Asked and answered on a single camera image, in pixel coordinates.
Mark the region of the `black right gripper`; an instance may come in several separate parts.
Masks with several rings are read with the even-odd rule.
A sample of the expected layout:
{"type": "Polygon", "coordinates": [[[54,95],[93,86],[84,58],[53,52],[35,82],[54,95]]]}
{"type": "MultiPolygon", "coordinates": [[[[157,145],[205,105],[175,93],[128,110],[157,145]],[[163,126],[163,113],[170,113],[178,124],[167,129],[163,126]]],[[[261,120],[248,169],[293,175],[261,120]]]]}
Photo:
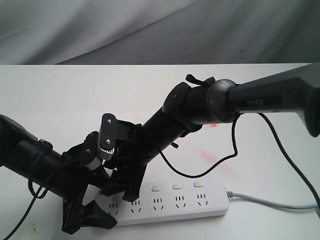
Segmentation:
{"type": "Polygon", "coordinates": [[[100,194],[112,196],[124,192],[122,199],[134,202],[140,197],[147,168],[143,148],[134,136],[139,125],[118,119],[117,125],[113,156],[109,161],[103,159],[103,166],[113,171],[107,184],[100,189],[100,194]]]}

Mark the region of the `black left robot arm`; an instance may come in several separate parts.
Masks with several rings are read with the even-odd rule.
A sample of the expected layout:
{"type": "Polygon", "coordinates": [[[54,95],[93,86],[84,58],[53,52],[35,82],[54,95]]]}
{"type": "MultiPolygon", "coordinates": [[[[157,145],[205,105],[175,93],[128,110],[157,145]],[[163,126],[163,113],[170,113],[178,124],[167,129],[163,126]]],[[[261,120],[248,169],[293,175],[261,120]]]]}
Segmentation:
{"type": "Polygon", "coordinates": [[[78,144],[62,154],[50,142],[38,139],[13,119],[0,116],[0,164],[25,177],[33,200],[47,192],[62,198],[61,230],[74,234],[83,227],[111,229],[117,221],[92,200],[83,204],[88,185],[102,187],[109,180],[103,168],[90,171],[79,157],[78,144]]]}

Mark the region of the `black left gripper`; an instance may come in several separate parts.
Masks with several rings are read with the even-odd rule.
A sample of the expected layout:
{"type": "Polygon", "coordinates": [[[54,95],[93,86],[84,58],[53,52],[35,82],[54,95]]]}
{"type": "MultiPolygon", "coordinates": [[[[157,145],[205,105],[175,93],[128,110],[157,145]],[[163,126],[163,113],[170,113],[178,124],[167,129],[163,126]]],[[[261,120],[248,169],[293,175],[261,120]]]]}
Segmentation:
{"type": "Polygon", "coordinates": [[[62,171],[66,176],[66,191],[62,203],[61,230],[70,235],[84,227],[112,229],[117,225],[116,219],[100,208],[95,200],[83,204],[88,184],[104,188],[110,182],[110,176],[104,166],[100,165],[90,171],[89,177],[87,168],[77,160],[82,146],[78,144],[62,154],[65,159],[62,171]]]}

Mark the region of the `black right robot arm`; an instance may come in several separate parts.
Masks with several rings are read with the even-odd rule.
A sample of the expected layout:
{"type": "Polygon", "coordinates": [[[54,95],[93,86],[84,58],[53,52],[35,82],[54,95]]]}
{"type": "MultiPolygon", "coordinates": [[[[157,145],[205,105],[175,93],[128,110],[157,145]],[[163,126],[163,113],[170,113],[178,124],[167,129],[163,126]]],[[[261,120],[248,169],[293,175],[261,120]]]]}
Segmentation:
{"type": "Polygon", "coordinates": [[[113,144],[114,154],[104,166],[112,170],[101,193],[123,193],[133,202],[147,164],[178,138],[209,124],[235,125],[242,114],[296,113],[312,137],[320,134],[320,65],[312,63],[242,84],[188,74],[176,85],[160,109],[144,124],[118,120],[100,128],[102,148],[113,144]]]}

